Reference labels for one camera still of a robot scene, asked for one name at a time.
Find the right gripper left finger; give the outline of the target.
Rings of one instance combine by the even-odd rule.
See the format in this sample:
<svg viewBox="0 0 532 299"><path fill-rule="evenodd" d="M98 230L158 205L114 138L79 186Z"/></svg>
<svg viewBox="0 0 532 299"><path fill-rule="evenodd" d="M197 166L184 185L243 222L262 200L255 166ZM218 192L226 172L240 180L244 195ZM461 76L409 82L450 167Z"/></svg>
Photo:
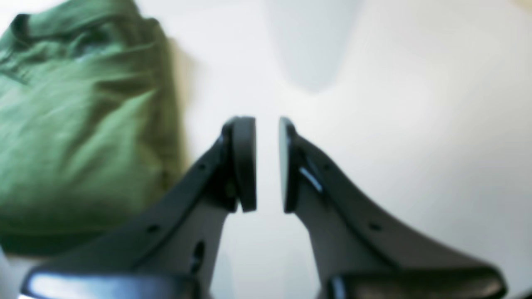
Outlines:
<svg viewBox="0 0 532 299"><path fill-rule="evenodd" d="M209 299L226 218L254 211L254 117L234 117L171 191L114 231L26 275L29 299Z"/></svg>

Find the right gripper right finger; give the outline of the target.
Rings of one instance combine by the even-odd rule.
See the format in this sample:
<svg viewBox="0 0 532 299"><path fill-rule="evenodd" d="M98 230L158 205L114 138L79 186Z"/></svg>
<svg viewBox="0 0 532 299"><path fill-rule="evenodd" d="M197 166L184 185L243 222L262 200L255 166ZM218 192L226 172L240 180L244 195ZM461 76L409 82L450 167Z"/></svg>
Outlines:
<svg viewBox="0 0 532 299"><path fill-rule="evenodd" d="M306 227L319 299L501 299L497 267L401 222L361 191L335 162L279 121L286 213Z"/></svg>

